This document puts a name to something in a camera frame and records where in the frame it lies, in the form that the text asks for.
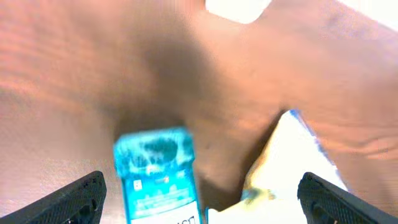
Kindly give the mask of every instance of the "white cup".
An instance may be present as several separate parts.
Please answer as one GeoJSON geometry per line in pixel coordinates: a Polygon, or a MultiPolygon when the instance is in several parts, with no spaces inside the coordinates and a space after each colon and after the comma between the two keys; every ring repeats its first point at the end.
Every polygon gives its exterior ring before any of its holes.
{"type": "Polygon", "coordinates": [[[248,24],[255,21],[272,0],[206,0],[206,9],[217,16],[248,24]]]}

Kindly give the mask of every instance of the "wooden surface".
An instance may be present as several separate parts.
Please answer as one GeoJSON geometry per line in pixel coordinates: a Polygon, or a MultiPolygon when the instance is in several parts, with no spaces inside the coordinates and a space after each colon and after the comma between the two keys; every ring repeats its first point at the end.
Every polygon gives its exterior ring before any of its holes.
{"type": "Polygon", "coordinates": [[[182,124],[204,204],[224,209],[287,108],[398,215],[397,72],[398,34],[332,0],[274,0],[249,25],[201,1],[1,0],[0,216],[101,170],[102,222],[124,223],[113,142],[182,124]]]}

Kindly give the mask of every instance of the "teal packet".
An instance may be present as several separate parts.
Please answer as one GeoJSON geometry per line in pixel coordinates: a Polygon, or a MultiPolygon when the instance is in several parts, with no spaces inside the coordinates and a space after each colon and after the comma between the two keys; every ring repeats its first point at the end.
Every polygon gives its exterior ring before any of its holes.
{"type": "Polygon", "coordinates": [[[201,223],[193,139],[185,128],[123,135],[113,153],[127,223],[201,223]]]}

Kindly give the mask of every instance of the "black object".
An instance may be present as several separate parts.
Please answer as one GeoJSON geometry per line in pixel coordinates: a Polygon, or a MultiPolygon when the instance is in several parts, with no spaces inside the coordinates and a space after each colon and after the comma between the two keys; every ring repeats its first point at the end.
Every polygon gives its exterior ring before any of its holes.
{"type": "Polygon", "coordinates": [[[105,196],[104,175],[94,171],[0,218],[0,224],[98,224],[105,196]]]}
{"type": "Polygon", "coordinates": [[[297,197],[308,224],[398,223],[398,218],[311,172],[306,172],[300,181],[297,197]]]}

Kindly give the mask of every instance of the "wooden table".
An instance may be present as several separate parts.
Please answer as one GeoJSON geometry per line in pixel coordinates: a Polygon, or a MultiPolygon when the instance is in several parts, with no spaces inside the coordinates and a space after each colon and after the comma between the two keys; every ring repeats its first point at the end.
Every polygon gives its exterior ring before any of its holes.
{"type": "Polygon", "coordinates": [[[204,204],[240,198],[279,111],[297,108],[353,193],[398,215],[398,35],[332,0],[236,24],[201,1],[0,1],[0,216],[93,171],[124,223],[121,133],[186,125],[204,204]]]}

